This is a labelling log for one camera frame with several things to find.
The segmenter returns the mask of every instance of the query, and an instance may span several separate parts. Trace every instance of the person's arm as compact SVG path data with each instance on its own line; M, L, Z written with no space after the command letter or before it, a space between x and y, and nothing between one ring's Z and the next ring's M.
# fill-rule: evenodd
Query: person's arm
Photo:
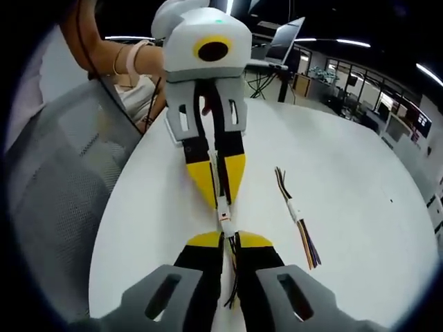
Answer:
M127 73L126 59L132 46L101 40L94 14L94 2L91 0L78 0L72 11L60 24L66 43L78 65L90 73L94 72L78 36L77 12L79 7L80 19L78 25L82 41L98 73L101 75L114 74L114 60L122 47L123 49L118 54L116 61L116 71L120 74ZM142 47L136 56L134 66L140 74L163 77L163 53L161 48L156 46Z

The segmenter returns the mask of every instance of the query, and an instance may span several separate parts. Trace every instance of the ceiling light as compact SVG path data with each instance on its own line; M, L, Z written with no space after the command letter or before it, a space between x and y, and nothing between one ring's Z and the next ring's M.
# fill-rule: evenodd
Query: ceiling light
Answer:
M436 81L439 85L443 86L443 82L440 78L436 76L432 71L427 69L425 66L422 66L421 64L415 64L419 70L421 70L423 73L427 74L430 78L432 78L434 81Z
M154 40L155 38L152 37L143 37L143 36L107 36L105 39L113 40L113 39L136 39L136 40L142 40L142 39L148 39L148 40Z
M347 39L337 39L337 41L339 43L343 43L343 44L351 44L351 45L356 45L356 46L361 46L361 47L371 47L371 45L369 45L367 43L362 43L361 41L354 41L354 40L347 40Z
M233 9L234 0L228 0L228 4L226 5L226 14L230 15L230 12Z
M294 41L296 42L316 42L317 39L316 38L298 38L298 39L294 39Z

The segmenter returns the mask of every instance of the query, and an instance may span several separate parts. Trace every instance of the bracelet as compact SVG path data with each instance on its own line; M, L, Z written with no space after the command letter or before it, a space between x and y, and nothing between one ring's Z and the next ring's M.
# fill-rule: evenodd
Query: bracelet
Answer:
M120 50L118 50L116 57L114 58L114 62L112 63L112 70L114 71L115 75L122 75L117 73L117 69L116 69L116 63L118 60L118 56L120 55L120 53L122 53L122 50L125 48L126 45L123 45L122 47L120 47Z
M135 68L136 56L137 56L141 46L144 46L147 43L149 43L149 41L141 40L137 44L132 46L132 48L129 51L127 58L126 58L126 70L127 70L128 74L140 75L139 73L137 73L136 68Z

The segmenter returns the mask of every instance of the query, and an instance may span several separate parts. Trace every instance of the gray mesh chair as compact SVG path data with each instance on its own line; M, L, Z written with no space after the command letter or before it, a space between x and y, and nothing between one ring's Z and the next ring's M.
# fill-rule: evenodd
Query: gray mesh chair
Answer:
M43 294L68 322L88 314L98 226L140 138L94 80L47 105L6 154L18 244Z

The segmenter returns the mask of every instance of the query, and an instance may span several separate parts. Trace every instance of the person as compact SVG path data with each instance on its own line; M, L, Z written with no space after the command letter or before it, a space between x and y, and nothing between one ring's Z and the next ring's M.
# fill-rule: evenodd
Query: person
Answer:
M113 79L128 116L145 133L166 106L165 81L158 76L137 74L115 75Z
M66 44L77 64L88 73L97 72L100 75L130 73L163 78L165 73L161 48L143 43L127 45L102 40L96 24L94 6L94 0L77 0L64 20L59 23ZM30 119L44 107L39 87L41 79L39 72L50 42L51 39L46 38L40 43L21 77L12 103L5 153L17 140ZM159 95L156 103L159 108L165 104L164 95Z

